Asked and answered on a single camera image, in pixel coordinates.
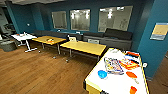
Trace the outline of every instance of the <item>table leg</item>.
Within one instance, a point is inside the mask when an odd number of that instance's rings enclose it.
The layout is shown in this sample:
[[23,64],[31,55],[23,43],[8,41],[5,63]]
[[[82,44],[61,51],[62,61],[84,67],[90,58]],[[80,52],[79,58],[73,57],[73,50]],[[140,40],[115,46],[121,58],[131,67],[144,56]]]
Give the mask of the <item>table leg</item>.
[[70,55],[70,57],[72,57],[72,51],[71,51],[71,49],[69,49],[69,55]]
[[25,44],[23,44],[23,42],[22,42],[22,41],[20,41],[20,44],[19,44],[18,46],[21,46],[21,45],[26,45],[26,43],[25,43]]
[[98,57],[97,57],[97,62],[99,62],[99,58],[100,58],[100,57],[98,56]]
[[58,47],[58,53],[61,54],[58,43],[57,43],[57,47]]
[[42,47],[43,47],[43,49],[44,49],[44,44],[42,43]]
[[36,50],[37,48],[34,48],[34,49],[30,49],[30,45],[29,45],[29,42],[26,40],[26,45],[27,45],[27,48],[28,50],[25,51],[25,52],[30,52],[30,51],[33,51],[33,50]]

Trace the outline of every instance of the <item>sofa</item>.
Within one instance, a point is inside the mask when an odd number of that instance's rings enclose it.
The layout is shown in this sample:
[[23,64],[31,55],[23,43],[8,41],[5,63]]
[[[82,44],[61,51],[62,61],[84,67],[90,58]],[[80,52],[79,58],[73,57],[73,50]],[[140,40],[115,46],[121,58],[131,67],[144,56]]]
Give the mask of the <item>sofa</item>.
[[107,28],[104,33],[93,33],[85,32],[83,34],[75,33],[63,33],[63,32],[53,32],[46,30],[35,30],[34,35],[37,37],[40,36],[53,36],[64,38],[68,41],[68,37],[76,37],[79,41],[98,43],[106,45],[107,49],[109,47],[121,49],[121,50],[130,50],[132,44],[132,33],[128,31],[116,30]]
[[128,31],[107,28],[105,33],[83,33],[83,41],[99,43],[120,50],[131,50],[132,33]]

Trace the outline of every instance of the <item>blue wall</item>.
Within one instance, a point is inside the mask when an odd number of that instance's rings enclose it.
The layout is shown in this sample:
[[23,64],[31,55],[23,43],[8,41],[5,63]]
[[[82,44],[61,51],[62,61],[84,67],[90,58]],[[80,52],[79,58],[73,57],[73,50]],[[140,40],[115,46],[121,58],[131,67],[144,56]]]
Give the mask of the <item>blue wall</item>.
[[6,5],[17,33],[32,33],[36,29],[30,5],[15,5],[11,1]]
[[155,0],[142,35],[138,52],[142,60],[148,63],[145,73],[153,77],[168,49],[168,36],[163,41],[150,40],[156,23],[168,23],[168,0]]
[[51,17],[51,12],[55,11],[66,11],[67,13],[67,30],[63,29],[61,31],[63,32],[76,32],[75,30],[71,30],[71,23],[70,23],[70,11],[74,9],[90,9],[91,15],[90,15],[90,32],[98,32],[98,24],[99,24],[99,9],[100,8],[106,8],[106,7],[116,7],[116,6],[131,6],[133,5],[132,15],[130,19],[130,24],[128,27],[129,32],[134,32],[135,25],[138,19],[140,8],[141,8],[141,1],[139,0],[117,0],[117,1],[111,1],[111,0],[98,0],[95,2],[91,2],[89,0],[86,0],[85,2],[82,2],[80,0],[75,0],[76,2],[58,2],[58,3],[51,3],[47,4],[50,12],[49,12],[49,22],[50,22],[50,28],[53,31],[56,31],[57,29],[53,28],[53,22]]
[[150,16],[150,11],[152,9],[154,0],[147,0],[146,2],[142,3],[142,8],[138,15],[139,20],[136,22],[135,32],[133,32],[133,42],[132,42],[132,51],[137,51],[139,47],[139,43],[141,41],[141,37],[143,35],[144,29],[146,27],[146,23]]
[[41,11],[40,11],[40,3],[32,4],[31,10],[32,10],[33,19],[34,19],[34,22],[36,25],[36,29],[37,30],[45,30]]

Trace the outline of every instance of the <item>dark sofa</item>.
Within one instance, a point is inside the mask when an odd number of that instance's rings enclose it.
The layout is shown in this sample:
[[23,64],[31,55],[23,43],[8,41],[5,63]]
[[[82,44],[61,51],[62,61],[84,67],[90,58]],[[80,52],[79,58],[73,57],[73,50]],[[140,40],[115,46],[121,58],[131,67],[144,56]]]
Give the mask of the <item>dark sofa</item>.
[[130,50],[132,44],[132,33],[128,31],[109,29],[107,28],[105,33],[93,33],[85,32],[83,33],[83,41],[88,42],[99,41],[100,44],[106,45],[107,49],[109,47],[117,48],[121,50]]

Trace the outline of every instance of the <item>white tabletop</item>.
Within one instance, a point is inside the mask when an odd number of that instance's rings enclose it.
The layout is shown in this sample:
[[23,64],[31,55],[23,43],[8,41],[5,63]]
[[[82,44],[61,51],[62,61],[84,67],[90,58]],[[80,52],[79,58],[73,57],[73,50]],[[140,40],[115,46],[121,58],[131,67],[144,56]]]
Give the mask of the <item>white tabletop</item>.
[[30,35],[30,34],[20,34],[20,35],[12,35],[15,39],[17,39],[18,41],[21,40],[27,40],[27,39],[32,39],[32,38],[37,38],[36,36]]
[[[134,86],[137,89],[135,94],[148,94],[146,89],[146,79],[143,75],[143,69],[141,67],[127,70],[122,67],[124,74],[123,75],[114,75],[114,74],[107,74],[106,79],[101,79],[98,76],[99,70],[105,69],[104,57],[108,58],[115,58],[121,60],[124,58],[124,54],[120,51],[117,53],[113,53],[112,49],[109,49],[106,54],[102,57],[99,63],[94,67],[91,73],[85,79],[86,83],[92,87],[98,87],[98,90],[104,90],[109,94],[130,94],[130,87]],[[137,84],[132,78],[128,77],[126,72],[130,71],[137,75]]]

